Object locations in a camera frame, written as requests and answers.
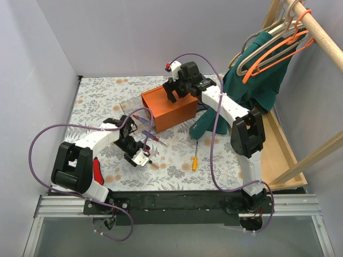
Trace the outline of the orange handle screwdriver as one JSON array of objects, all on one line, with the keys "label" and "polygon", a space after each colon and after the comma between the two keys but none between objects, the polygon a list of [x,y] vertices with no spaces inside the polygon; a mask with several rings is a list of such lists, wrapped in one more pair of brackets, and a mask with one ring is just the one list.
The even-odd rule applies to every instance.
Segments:
[{"label": "orange handle screwdriver", "polygon": [[195,155],[194,155],[193,162],[192,162],[192,171],[196,171],[197,167],[198,167],[197,150],[198,150],[198,141],[196,141]]}]

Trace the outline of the clear acrylic drawer tray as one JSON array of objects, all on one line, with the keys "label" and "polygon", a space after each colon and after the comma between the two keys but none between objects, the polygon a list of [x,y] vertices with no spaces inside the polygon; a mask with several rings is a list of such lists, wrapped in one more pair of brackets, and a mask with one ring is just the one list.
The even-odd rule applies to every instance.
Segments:
[{"label": "clear acrylic drawer tray", "polygon": [[[125,115],[128,115],[131,112],[135,111],[132,115],[138,115],[147,120],[151,120],[151,114],[148,110],[145,109],[141,96],[137,96],[120,103],[120,107],[122,108]],[[150,126],[144,125],[140,121],[135,120],[133,116],[131,117],[138,127],[137,131],[135,131],[134,134],[141,133],[142,130],[148,131]]]}]

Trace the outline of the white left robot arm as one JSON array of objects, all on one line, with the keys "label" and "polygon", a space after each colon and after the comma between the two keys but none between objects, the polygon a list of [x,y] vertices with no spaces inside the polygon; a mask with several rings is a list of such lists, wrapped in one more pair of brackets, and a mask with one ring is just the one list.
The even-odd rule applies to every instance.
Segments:
[{"label": "white left robot arm", "polygon": [[137,129],[132,118],[107,118],[99,131],[92,132],[74,143],[60,144],[51,175],[52,183],[95,200],[102,214],[109,214],[114,201],[103,184],[100,164],[96,156],[111,143],[124,152],[124,159],[132,166],[145,166],[150,160],[150,147],[136,141],[130,134]]}]

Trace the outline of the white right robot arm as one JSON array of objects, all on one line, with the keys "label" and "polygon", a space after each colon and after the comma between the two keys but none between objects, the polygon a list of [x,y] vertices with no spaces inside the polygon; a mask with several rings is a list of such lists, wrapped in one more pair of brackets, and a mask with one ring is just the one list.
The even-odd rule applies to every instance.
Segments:
[{"label": "white right robot arm", "polygon": [[173,61],[166,65],[171,77],[163,84],[167,98],[172,103],[177,98],[190,94],[216,110],[231,127],[230,144],[238,155],[243,175],[242,202],[236,208],[254,213],[266,199],[266,189],[262,183],[261,155],[265,142],[262,115],[259,111],[249,111],[221,92],[216,83],[204,77],[195,62],[181,64]]}]

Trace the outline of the orange wooden drawer box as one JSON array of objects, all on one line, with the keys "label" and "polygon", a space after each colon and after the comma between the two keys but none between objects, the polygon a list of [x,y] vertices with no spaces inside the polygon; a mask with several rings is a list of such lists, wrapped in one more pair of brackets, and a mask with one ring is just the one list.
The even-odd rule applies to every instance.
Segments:
[{"label": "orange wooden drawer box", "polygon": [[175,92],[173,94],[176,98],[175,103],[167,98],[167,93],[162,86],[141,94],[143,105],[153,113],[156,133],[193,119],[196,115],[198,107],[196,97],[187,95],[179,98]]}]

